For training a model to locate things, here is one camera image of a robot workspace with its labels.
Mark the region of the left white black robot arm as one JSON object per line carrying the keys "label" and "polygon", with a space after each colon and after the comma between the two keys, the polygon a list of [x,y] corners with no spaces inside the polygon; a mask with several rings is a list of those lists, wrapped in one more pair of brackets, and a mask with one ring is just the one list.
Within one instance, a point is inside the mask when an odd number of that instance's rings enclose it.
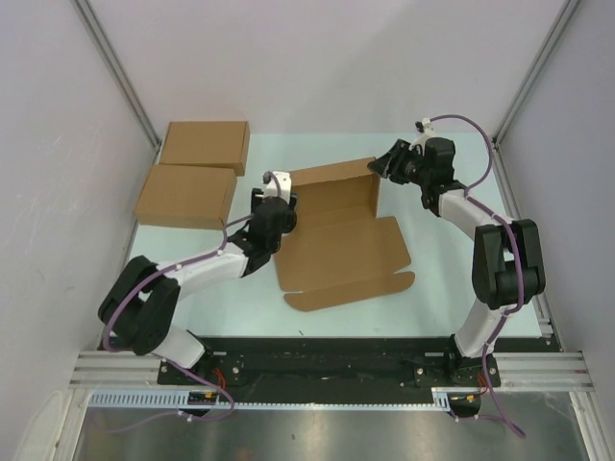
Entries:
{"label": "left white black robot arm", "polygon": [[178,302],[230,279],[253,274],[277,253],[282,238],[297,225],[298,196],[265,197],[259,189],[251,214],[234,234],[223,234],[219,247],[191,258],[158,264],[140,255],[122,270],[97,315],[105,325],[103,345],[115,334],[136,355],[152,354],[178,365],[189,382],[206,381],[212,372],[208,347],[173,324]]}

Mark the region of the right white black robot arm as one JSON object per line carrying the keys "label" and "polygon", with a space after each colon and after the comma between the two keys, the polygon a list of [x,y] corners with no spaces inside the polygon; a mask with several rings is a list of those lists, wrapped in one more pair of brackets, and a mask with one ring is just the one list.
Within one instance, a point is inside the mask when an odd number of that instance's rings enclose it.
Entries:
{"label": "right white black robot arm", "polygon": [[473,242],[472,287],[475,302],[443,355],[443,373],[454,385],[487,374],[488,356],[508,319],[546,286],[537,224],[513,220],[477,200],[455,179],[455,144],[430,137],[409,144],[399,139],[369,170],[396,184],[421,190],[424,209],[458,227]]}

